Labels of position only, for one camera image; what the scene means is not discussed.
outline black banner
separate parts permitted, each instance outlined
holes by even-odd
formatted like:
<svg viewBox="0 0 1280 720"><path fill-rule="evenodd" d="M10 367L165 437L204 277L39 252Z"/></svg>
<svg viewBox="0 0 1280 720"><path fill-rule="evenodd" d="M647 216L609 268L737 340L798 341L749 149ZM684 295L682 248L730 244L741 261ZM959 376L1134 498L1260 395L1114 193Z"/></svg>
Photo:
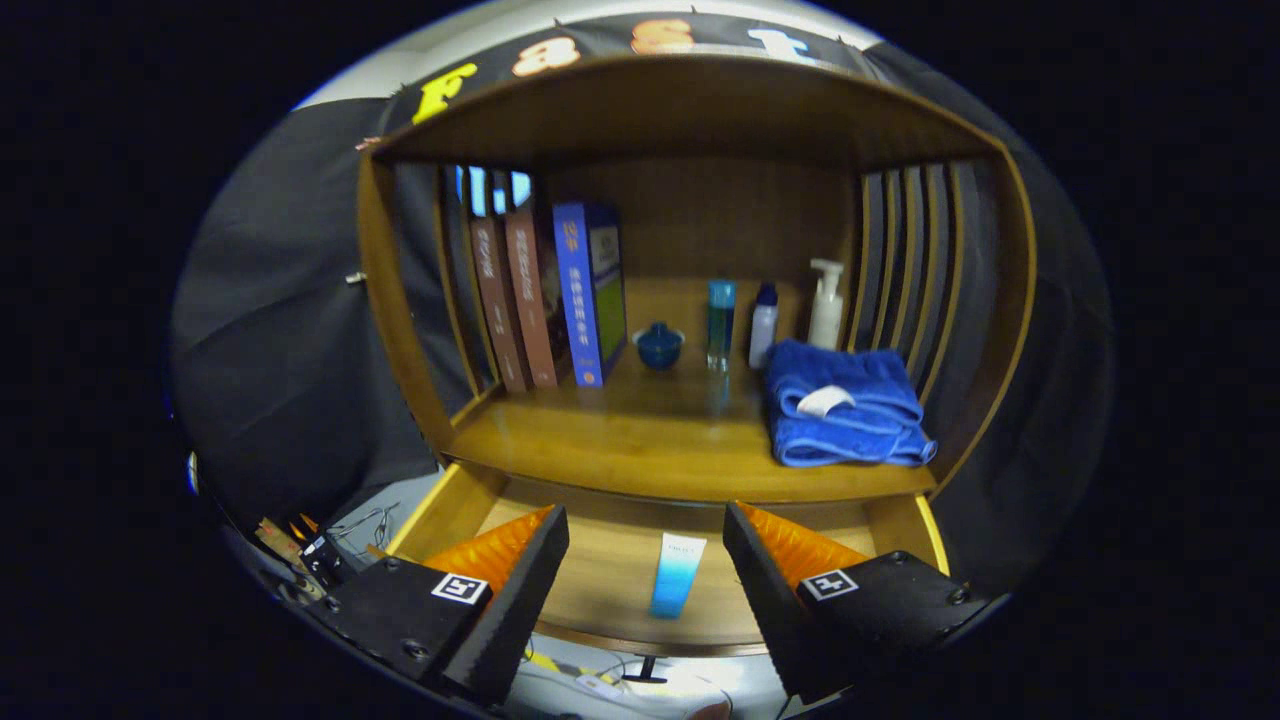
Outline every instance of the black banner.
<svg viewBox="0 0 1280 720"><path fill-rule="evenodd" d="M831 64L874 78L856 47L801 29L735 15L636 13L550 27L452 63L411 83L393 100L385 132L420 123L495 83L567 68L584 58L714 53L718 47Z"/></svg>

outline small white bottle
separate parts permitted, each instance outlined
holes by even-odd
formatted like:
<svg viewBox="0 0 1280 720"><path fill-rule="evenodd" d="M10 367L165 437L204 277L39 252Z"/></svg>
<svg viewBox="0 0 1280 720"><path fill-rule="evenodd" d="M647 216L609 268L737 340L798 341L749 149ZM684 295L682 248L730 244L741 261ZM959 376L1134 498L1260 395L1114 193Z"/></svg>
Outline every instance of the small white bottle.
<svg viewBox="0 0 1280 720"><path fill-rule="evenodd" d="M763 283L755 296L755 313L751 314L751 345L746 352L746 364L759 370L764 366L769 348L773 347L778 331L778 291L773 283Z"/></svg>
<svg viewBox="0 0 1280 720"><path fill-rule="evenodd" d="M809 316L809 345L823 350L836 348L836 336L840 334L840 319L845 309L845 299L836 295L840 287L840 274L845 266L832 260L809 260L809 266L822 270L818 290L813 293L813 314Z"/></svg>

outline black cloth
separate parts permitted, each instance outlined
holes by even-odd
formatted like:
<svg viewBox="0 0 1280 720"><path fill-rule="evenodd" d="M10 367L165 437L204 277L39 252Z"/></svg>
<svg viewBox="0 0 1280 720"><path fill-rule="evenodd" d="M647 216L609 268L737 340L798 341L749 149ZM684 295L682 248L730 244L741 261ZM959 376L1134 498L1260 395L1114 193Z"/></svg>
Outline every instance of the black cloth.
<svg viewBox="0 0 1280 720"><path fill-rule="evenodd" d="M360 270L355 146L380 132L385 109L385 99L343 100L287 115L214 200L179 281L174 409L202 482L242 529L264 515L326 518L436 468L388 372L365 286L346 279ZM420 256L404 268L411 301L443 307L425 266L434 254ZM443 310L416 319L433 346L451 333ZM456 359L433 361L461 377Z"/></svg>
<svg viewBox="0 0 1280 720"><path fill-rule="evenodd" d="M1066 191L1012 128L893 45L867 58L893 83L1004 141L1030 199L1036 304L1021 360L983 441L932 503L952 573L980 592L1005 592L1050 551L1097 470L1115 395L1106 279ZM957 331L955 340L969 345L973 334Z"/></svg>

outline book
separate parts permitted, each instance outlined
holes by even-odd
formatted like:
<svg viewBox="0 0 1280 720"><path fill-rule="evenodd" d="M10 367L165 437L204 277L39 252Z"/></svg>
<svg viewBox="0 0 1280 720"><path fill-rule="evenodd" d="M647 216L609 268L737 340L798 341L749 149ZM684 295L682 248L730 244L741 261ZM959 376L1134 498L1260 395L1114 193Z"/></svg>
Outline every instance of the book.
<svg viewBox="0 0 1280 720"><path fill-rule="evenodd" d="M534 387L556 387L572 365L556 238L532 204L506 217L511 282Z"/></svg>
<svg viewBox="0 0 1280 720"><path fill-rule="evenodd" d="M579 386L600 387L626 346L617 213L590 202L552 209L570 355Z"/></svg>
<svg viewBox="0 0 1280 720"><path fill-rule="evenodd" d="M476 258L476 279L484 301L485 324L493 342L498 373L508 392L527 392L530 378L525 360L525 341L516 319L516 297L511 287L511 264L504 223L494 218L471 219L471 245Z"/></svg>

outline yellow letter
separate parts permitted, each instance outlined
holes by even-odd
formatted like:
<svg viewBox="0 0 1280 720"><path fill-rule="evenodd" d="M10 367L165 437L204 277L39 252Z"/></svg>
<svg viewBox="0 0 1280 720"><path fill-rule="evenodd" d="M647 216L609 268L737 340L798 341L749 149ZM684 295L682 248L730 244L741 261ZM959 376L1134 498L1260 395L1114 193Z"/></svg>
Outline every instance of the yellow letter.
<svg viewBox="0 0 1280 720"><path fill-rule="evenodd" d="M422 102L417 106L417 114L413 115L413 124L416 126L440 110L447 109L449 104L445 102L445 99L453 97L462 90L462 78L474 74L476 74L476 64L467 63L433 81L428 81L422 86Z"/></svg>

